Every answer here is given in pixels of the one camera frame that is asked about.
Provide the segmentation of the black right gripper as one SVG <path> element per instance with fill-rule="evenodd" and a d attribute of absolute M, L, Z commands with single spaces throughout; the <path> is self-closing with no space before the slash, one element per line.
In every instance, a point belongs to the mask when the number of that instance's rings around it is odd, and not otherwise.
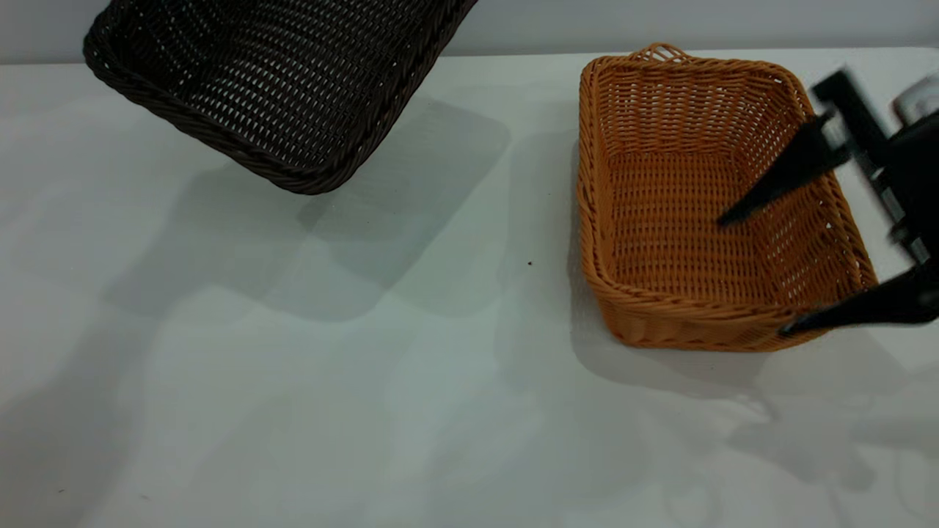
<path fill-rule="evenodd" d="M 887 134 L 852 74 L 838 70 L 811 90 L 824 114 L 802 124 L 749 191 L 717 220 L 730 227 L 854 160 L 890 221 L 889 238 L 920 266 L 837 304 L 801 315 L 782 337 L 848 326 L 916 326 L 938 317 L 937 73 L 905 88 Z"/>

